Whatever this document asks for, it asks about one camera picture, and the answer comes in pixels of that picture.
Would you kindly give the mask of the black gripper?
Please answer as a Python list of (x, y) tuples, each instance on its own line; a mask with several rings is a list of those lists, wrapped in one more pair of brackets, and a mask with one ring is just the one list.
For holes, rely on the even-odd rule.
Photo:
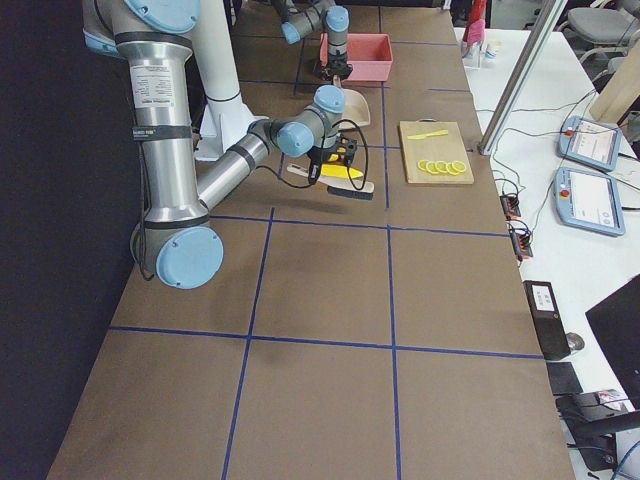
[(329, 54), (327, 63), (322, 64), (317, 61), (313, 67), (313, 74), (323, 80), (346, 80), (353, 71), (353, 66), (347, 62), (347, 51)]
[(331, 146), (313, 146), (307, 152), (310, 159), (309, 172), (320, 173), (321, 167), (326, 163), (337, 163), (351, 167), (357, 148), (356, 140), (349, 139), (342, 134), (335, 137)]

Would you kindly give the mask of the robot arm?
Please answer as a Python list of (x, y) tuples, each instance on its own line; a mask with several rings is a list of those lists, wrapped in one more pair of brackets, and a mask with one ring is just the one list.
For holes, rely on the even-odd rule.
[(145, 276), (178, 289), (210, 281), (224, 255), (210, 211), (274, 151), (307, 156), (315, 182), (340, 141), (338, 81), (286, 119), (244, 103), (220, 1), (87, 1), (83, 33), (129, 67), (142, 207), (132, 255)]
[(311, 1), (300, 10), (293, 1), (272, 1), (281, 20), (281, 31), (288, 44), (300, 42), (320, 29), (326, 34), (327, 60), (319, 74), (328, 81), (346, 80), (353, 71), (348, 62), (348, 10), (334, 1)]

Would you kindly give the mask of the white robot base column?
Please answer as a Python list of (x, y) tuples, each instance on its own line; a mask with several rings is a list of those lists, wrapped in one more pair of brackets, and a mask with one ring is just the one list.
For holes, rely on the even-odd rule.
[(207, 102), (195, 158), (215, 161), (237, 143), (256, 120), (241, 95), (221, 1), (200, 3), (192, 44)]

